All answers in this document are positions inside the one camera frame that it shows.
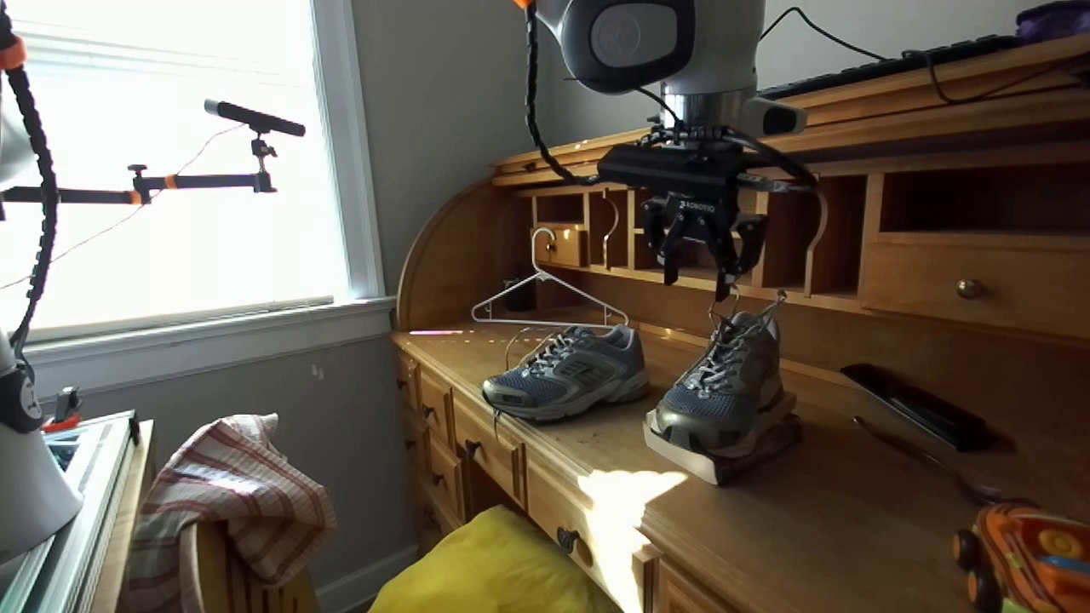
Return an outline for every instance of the microphone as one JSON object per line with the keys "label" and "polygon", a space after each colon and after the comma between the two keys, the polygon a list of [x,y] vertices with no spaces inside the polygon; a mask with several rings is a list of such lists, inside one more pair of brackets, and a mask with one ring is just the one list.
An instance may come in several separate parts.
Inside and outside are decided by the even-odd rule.
{"label": "microphone", "polygon": [[254,133],[289,133],[289,137],[305,133],[302,124],[289,124],[289,119],[266,115],[266,113],[245,108],[245,107],[218,103],[218,98],[203,98],[203,108],[223,119],[245,124]]}

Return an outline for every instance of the pillow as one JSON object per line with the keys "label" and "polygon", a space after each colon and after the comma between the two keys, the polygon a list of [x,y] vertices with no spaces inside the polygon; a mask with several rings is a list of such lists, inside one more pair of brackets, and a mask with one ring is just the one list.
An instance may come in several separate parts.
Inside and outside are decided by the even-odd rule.
{"label": "pillow", "polygon": [[372,613],[618,613],[536,525],[488,509],[378,589]]}

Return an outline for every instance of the desk surface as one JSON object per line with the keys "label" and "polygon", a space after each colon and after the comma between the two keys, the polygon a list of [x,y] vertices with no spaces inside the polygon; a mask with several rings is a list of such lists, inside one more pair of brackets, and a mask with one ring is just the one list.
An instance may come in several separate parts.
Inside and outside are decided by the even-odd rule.
{"label": "desk surface", "polygon": [[[547,332],[455,326],[398,334],[396,344],[461,397],[481,399],[481,383],[513,365],[542,334]],[[603,407],[557,427],[509,421],[532,461],[561,467],[588,505],[618,505],[623,491],[643,535],[744,611],[967,607],[949,535],[971,525],[974,509],[946,477],[869,439],[853,415],[914,436],[901,423],[845,377],[785,363],[785,386],[799,399],[799,446],[744,475],[736,488],[712,488],[652,455],[640,436],[643,413],[704,340],[660,326],[643,326],[640,340],[652,376],[640,404]],[[1010,477],[1005,488],[1028,488],[1014,482],[1010,456],[958,463],[971,475],[997,467]]]}

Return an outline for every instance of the wire hanger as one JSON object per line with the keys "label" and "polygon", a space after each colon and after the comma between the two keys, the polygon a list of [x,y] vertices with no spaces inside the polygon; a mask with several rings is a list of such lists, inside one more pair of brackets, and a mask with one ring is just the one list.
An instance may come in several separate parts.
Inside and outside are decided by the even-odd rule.
{"label": "wire hanger", "polygon": [[[578,289],[578,288],[573,288],[573,284],[564,284],[564,279],[557,279],[557,276],[551,276],[547,270],[538,267],[536,245],[538,245],[542,235],[554,245],[554,231],[551,231],[551,230],[536,230],[536,235],[532,235],[532,274],[529,274],[525,279],[503,288],[501,295],[473,305],[469,317],[473,317],[476,324],[503,324],[503,326],[606,326],[606,332],[627,326],[631,317],[627,317],[619,306],[612,306],[612,305],[606,305],[606,301],[601,301],[601,297],[592,297],[592,295],[587,295],[587,289]],[[498,315],[494,315],[494,305],[503,301],[503,297],[512,297],[512,295],[517,295],[517,289],[529,288],[529,284],[554,284],[554,288],[584,297],[587,305],[592,305],[592,306],[603,309],[603,324],[588,324],[588,319],[498,317]]]}

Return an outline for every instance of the sneaker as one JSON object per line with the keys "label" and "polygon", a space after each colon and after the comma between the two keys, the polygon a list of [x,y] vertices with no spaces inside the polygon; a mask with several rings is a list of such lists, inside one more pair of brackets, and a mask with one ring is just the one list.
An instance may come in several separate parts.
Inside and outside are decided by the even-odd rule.
{"label": "sneaker", "polygon": [[557,423],[597,404],[632,404],[643,397],[643,347],[632,326],[592,334],[564,326],[517,369],[481,386],[484,404],[525,423]]}
{"label": "sneaker", "polygon": [[768,315],[727,319],[699,365],[690,365],[648,413],[648,428],[676,446],[736,456],[763,428],[763,415],[779,415],[779,332]]}

